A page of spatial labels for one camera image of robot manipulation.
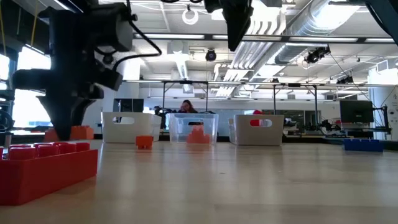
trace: white plastic bin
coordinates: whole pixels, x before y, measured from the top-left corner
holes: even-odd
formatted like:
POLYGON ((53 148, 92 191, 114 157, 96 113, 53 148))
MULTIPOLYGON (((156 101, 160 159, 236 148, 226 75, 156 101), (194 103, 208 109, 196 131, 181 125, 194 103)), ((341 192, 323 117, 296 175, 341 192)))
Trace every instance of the white plastic bin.
POLYGON ((233 144, 236 144, 234 119, 228 119, 228 124, 229 124, 229 141, 233 144))
POLYGON ((103 142, 135 143, 136 136, 153 136, 159 140, 162 118, 152 114, 133 112, 102 112, 103 142))
POLYGON ((192 135, 198 138, 195 129, 203 129, 204 137, 209 141, 198 141, 198 144, 215 144, 217 142, 218 114, 190 114, 190 113, 170 113, 169 119, 170 142, 172 143, 192 143, 192 135))
POLYGON ((232 143, 244 146, 280 146, 284 129, 283 115, 235 115, 232 143), (252 126, 251 121, 259 121, 252 126))

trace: black monitor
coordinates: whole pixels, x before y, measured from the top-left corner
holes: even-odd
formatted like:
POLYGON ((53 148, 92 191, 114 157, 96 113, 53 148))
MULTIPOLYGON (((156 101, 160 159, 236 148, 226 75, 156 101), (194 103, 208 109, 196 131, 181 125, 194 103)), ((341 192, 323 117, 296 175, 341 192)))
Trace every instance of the black monitor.
POLYGON ((372 123, 373 104, 371 101, 341 100, 340 116, 342 123, 372 123))

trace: blue toy block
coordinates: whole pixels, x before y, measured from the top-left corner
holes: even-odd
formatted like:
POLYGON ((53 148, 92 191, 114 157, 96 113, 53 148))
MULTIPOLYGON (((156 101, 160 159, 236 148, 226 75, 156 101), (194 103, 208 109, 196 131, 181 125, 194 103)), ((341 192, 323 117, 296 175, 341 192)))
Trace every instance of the blue toy block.
POLYGON ((361 152, 383 152, 384 146, 379 140, 344 139, 344 150, 361 152))

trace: woman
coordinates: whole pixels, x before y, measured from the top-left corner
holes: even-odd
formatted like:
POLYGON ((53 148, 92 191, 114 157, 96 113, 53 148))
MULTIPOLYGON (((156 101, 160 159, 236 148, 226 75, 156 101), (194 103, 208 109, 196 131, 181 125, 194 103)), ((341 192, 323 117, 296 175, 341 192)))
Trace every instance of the woman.
POLYGON ((179 113, 198 113, 195 109, 193 109, 191 101, 189 101, 189 100, 184 100, 182 102, 182 105, 178 112, 179 113))

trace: orange toy block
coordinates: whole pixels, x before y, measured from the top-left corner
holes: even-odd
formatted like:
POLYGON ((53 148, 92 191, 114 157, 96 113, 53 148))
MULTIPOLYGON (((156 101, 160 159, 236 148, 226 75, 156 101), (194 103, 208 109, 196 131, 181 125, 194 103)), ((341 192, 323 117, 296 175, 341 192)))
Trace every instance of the orange toy block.
POLYGON ((151 149, 152 143, 154 142, 153 136, 137 136, 136 146, 138 149, 151 149))
POLYGON ((205 134, 203 125, 195 125, 192 128, 191 134, 187 136, 188 144, 210 144, 211 136, 205 134))
MULTIPOLYGON (((89 126, 73 126, 70 133, 70 140, 92 140, 94 130, 89 126)), ((56 142, 59 138, 53 128, 48 129, 44 134, 45 142, 56 142)))

